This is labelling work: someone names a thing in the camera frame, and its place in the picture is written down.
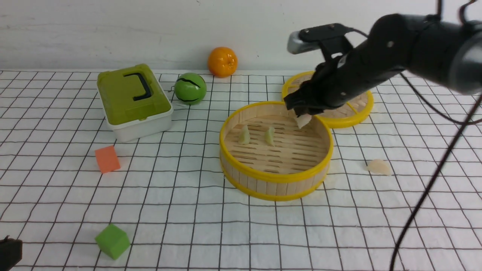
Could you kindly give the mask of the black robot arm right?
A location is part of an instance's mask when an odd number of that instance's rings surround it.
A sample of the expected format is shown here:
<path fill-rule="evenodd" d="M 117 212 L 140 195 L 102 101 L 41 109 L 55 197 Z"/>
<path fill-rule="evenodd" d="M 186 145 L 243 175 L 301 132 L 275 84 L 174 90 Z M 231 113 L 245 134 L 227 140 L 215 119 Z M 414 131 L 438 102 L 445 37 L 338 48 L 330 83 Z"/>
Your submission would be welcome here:
<path fill-rule="evenodd" d="M 320 49 L 325 62 L 284 97 L 288 110 L 297 115 L 334 110 L 405 70 L 463 95 L 481 92 L 480 23 L 389 14 L 357 47 L 346 38 L 349 32 L 353 29 L 334 23 L 291 34 L 289 52 Z"/>

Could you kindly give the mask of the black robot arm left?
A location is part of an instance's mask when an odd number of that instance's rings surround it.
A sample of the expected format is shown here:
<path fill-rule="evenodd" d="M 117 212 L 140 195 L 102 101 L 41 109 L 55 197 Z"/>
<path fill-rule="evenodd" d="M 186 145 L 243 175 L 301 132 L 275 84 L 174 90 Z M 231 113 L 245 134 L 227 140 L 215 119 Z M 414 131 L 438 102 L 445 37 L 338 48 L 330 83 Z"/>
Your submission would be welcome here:
<path fill-rule="evenodd" d="M 23 257 L 23 242 L 6 236 L 0 240 L 0 270 L 9 271 Z"/>

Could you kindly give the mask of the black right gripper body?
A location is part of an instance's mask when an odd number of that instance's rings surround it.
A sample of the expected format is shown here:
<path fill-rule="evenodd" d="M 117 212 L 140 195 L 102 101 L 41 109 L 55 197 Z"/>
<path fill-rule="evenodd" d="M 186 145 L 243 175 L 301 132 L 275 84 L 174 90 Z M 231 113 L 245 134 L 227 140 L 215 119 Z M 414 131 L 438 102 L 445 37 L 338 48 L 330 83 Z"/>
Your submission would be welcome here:
<path fill-rule="evenodd" d="M 312 90 L 325 110 L 334 109 L 403 70 L 387 55 L 387 50 L 357 47 L 339 57 L 337 63 L 324 63 L 300 90 Z"/>

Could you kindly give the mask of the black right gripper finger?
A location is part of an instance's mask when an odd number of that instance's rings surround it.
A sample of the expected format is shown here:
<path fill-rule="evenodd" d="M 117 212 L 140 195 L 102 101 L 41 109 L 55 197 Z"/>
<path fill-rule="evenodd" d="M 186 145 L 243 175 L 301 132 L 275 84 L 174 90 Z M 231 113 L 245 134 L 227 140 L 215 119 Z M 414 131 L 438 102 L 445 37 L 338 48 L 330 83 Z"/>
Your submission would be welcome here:
<path fill-rule="evenodd" d="M 293 110 L 296 116 L 317 115 L 325 111 L 325 106 L 316 99 L 312 90 L 296 90 L 283 98 L 287 110 Z"/>

